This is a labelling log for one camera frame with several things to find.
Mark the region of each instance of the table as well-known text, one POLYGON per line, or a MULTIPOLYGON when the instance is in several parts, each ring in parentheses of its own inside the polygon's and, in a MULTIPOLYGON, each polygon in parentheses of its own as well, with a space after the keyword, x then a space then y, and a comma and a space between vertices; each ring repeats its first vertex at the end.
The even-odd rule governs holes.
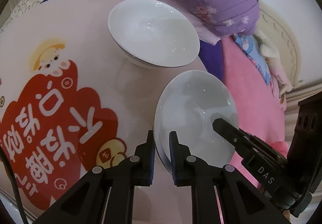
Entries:
MULTIPOLYGON (((199 58, 164 69, 129 62, 107 28, 120 1, 47 1, 0 36, 0 144, 11 154, 23 204, 37 216, 91 166, 111 166, 145 142, 172 78, 205 71, 199 58)), ((12 194, 2 164, 0 188, 12 194)), ((152 186, 136 188, 133 219, 192 222, 190 188, 174 186, 157 154, 152 186)))

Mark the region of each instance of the cartoon character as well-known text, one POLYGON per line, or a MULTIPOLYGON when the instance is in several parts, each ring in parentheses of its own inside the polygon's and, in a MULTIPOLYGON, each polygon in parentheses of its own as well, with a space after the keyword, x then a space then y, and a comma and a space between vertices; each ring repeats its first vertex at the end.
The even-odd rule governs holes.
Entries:
POLYGON ((65 43, 58 39, 47 39, 35 50, 30 66, 33 72, 60 77, 63 69, 70 67, 70 62, 62 57, 65 43))
POLYGON ((34 70, 39 70, 44 75, 59 77, 62 75, 62 69, 68 69, 70 62, 61 60, 60 51, 65 48, 64 44, 56 44, 46 48, 36 60, 34 70))

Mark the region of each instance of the white bowl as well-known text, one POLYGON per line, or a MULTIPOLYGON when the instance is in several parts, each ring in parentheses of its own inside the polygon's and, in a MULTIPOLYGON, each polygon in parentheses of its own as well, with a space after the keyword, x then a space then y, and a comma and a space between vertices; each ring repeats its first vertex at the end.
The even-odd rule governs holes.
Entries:
POLYGON ((212 123, 223 118, 238 128, 234 100, 225 85, 210 73, 186 71, 163 90, 154 116, 154 138, 158 155, 171 173, 169 133, 176 131, 180 144, 209 165, 229 164, 235 148, 213 131, 212 123))
POLYGON ((182 13, 160 1, 122 1, 111 10, 108 28, 128 55, 150 66, 185 66, 199 53, 193 25, 182 13))

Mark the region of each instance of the cream headboard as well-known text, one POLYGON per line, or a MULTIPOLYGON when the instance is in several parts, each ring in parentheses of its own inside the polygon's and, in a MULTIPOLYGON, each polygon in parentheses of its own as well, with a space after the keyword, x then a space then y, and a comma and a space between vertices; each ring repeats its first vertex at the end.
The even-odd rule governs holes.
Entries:
POLYGON ((260 18, 257 25, 278 48, 282 65, 293 87, 301 86, 302 82, 298 81, 301 54, 289 25, 275 10, 262 1, 260 1, 260 18))

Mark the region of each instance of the black cable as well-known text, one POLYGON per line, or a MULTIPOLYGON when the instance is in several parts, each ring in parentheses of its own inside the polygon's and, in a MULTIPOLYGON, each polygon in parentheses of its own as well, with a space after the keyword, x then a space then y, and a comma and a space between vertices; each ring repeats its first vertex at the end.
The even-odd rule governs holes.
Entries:
POLYGON ((5 167, 8 175, 9 175, 9 179, 10 179, 10 182, 11 182, 11 185, 12 185, 14 197, 15 197, 16 202, 17 202, 17 207, 18 207, 20 216, 22 218, 22 222, 24 224, 29 224, 28 220, 27 220, 27 217, 26 217, 24 207, 23 207, 22 202, 21 202, 21 197, 20 197, 20 193, 19 193, 19 190, 18 190, 18 185, 17 185, 17 182, 16 182, 16 178, 14 176, 14 173, 13 173, 12 167, 10 165, 10 162, 9 162, 7 156, 5 155, 5 153, 4 153, 4 151, 3 151, 3 149, 1 147, 0 147, 0 159, 2 160, 2 162, 4 164, 4 167, 5 167))

